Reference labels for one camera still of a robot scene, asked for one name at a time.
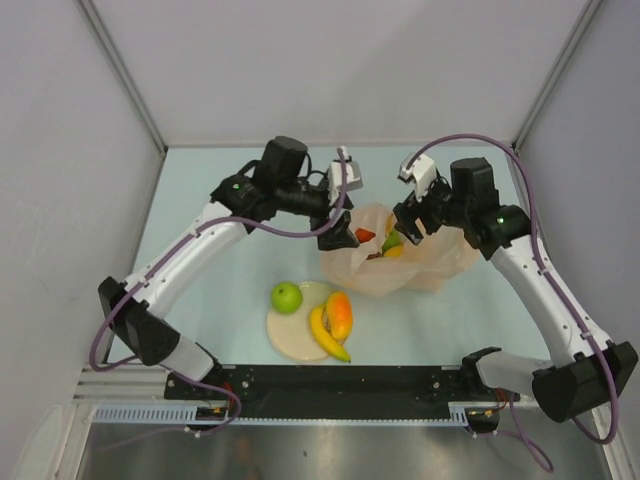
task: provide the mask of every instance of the wall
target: wall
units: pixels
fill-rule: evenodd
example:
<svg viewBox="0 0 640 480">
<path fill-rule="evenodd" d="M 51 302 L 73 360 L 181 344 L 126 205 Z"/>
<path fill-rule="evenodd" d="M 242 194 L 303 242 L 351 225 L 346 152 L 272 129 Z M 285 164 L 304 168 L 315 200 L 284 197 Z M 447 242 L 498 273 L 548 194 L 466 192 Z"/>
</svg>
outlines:
<svg viewBox="0 0 640 480">
<path fill-rule="evenodd" d="M 0 3 L 0 478 L 69 401 L 161 159 L 75 4 Z"/>
<path fill-rule="evenodd" d="M 600 12 L 524 145 L 551 254 L 593 318 L 640 350 L 640 3 Z M 640 372 L 621 397 L 640 458 Z"/>
<path fill-rule="evenodd" d="M 95 0 L 170 146 L 515 136 L 586 0 Z"/>
</svg>

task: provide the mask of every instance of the light blue table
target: light blue table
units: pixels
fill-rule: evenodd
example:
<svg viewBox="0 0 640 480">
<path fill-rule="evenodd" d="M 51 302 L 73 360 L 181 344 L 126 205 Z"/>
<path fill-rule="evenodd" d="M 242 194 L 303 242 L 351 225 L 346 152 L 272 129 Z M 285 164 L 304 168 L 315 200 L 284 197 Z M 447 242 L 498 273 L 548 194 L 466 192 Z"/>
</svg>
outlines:
<svg viewBox="0 0 640 480">
<path fill-rule="evenodd" d="M 355 205 L 379 202 L 392 207 L 404 200 L 410 189 L 396 179 L 398 166 L 416 150 L 349 147 L 365 184 L 351 195 Z M 310 153 L 315 168 L 324 169 L 335 158 L 333 148 L 312 148 Z M 261 154 L 262 149 L 256 148 L 169 150 L 135 268 L 153 260 L 183 232 L 223 178 Z M 493 165 L 501 201 L 518 202 L 510 170 L 497 149 L 444 146 L 429 154 L 447 177 L 452 161 L 486 157 Z M 280 214 L 272 224 L 308 230 L 307 219 L 288 214 Z M 290 364 L 271 347 L 265 323 L 269 291 L 285 279 L 324 280 L 315 239 L 286 239 L 256 231 L 214 262 L 166 320 L 223 363 Z M 351 299 L 355 323 L 348 349 L 354 364 L 453 365 L 488 346 L 548 358 L 542 336 L 520 299 L 482 258 L 438 294 L 400 291 L 380 299 L 358 294 Z M 109 360 L 127 354 L 116 340 Z"/>
</svg>

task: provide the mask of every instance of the plastic bag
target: plastic bag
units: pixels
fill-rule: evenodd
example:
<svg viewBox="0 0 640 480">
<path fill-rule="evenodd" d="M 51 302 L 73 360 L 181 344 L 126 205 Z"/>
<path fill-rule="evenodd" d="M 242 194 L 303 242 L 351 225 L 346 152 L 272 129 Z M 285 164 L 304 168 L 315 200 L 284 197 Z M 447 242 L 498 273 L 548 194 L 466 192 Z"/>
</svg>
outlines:
<svg viewBox="0 0 640 480">
<path fill-rule="evenodd" d="M 391 210 L 378 203 L 351 212 L 349 228 L 353 232 L 364 228 L 376 236 L 358 248 L 323 252 L 322 271 L 332 283 L 374 297 L 403 287 L 437 292 L 447 279 L 467 270 L 478 259 L 478 252 L 466 242 L 462 230 L 451 227 L 425 234 L 419 245 L 401 236 L 404 244 L 399 257 L 367 259 L 381 251 L 390 215 Z"/>
</svg>

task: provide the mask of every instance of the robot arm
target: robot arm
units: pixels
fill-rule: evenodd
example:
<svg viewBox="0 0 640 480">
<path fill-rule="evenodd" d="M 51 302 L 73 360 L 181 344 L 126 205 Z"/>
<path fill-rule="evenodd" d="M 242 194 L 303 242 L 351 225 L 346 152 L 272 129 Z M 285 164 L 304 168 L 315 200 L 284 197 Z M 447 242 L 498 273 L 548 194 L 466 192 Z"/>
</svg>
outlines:
<svg viewBox="0 0 640 480">
<path fill-rule="evenodd" d="M 562 422 L 606 403 L 609 392 L 592 343 L 604 353 L 617 394 L 627 383 L 638 356 L 628 343 L 616 345 L 579 305 L 536 238 L 531 222 L 518 206 L 499 203 L 493 171 L 484 158 L 458 160 L 451 165 L 449 183 L 426 155 L 410 156 L 400 167 L 400 180 L 414 191 L 394 208 L 396 229 L 414 244 L 442 225 L 463 229 L 465 239 L 509 281 L 536 322 L 549 349 L 550 361 L 525 358 L 489 347 L 463 360 L 478 388 L 504 388 L 536 398 L 542 410 Z M 542 266 L 534 261 L 539 254 Z M 588 326 L 583 333 L 554 281 Z"/>
<path fill-rule="evenodd" d="M 278 211 L 308 216 L 311 229 L 322 230 L 317 236 L 320 250 L 358 246 L 348 228 L 348 211 L 331 228 L 325 227 L 340 191 L 362 186 L 357 163 L 344 147 L 338 153 L 341 161 L 332 162 L 320 183 L 312 185 L 308 176 L 299 176 L 307 147 L 291 138 L 276 137 L 267 144 L 261 160 L 249 162 L 221 182 L 202 213 L 153 262 L 123 283 L 111 277 L 102 282 L 98 293 L 105 316 L 114 316 L 111 329 L 143 364 L 162 364 L 193 380 L 202 379 L 215 366 L 214 358 L 163 319 L 216 257 Z M 253 175 L 248 177 L 251 169 Z M 352 208 L 346 196 L 343 207 Z"/>
</svg>

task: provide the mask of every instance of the green apple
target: green apple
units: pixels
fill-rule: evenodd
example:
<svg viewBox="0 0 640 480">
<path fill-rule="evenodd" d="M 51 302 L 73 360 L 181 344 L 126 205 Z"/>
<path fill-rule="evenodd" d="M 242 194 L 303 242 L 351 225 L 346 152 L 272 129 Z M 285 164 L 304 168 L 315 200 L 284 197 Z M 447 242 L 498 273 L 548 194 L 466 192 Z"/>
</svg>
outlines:
<svg viewBox="0 0 640 480">
<path fill-rule="evenodd" d="M 271 290 L 271 306 L 284 315 L 295 312 L 302 305 L 302 290 L 295 283 L 282 282 Z"/>
<path fill-rule="evenodd" d="M 387 239 L 382 244 L 382 253 L 384 254 L 390 248 L 397 247 L 398 245 L 402 245 L 402 239 L 398 231 L 393 229 L 389 232 Z"/>
</svg>

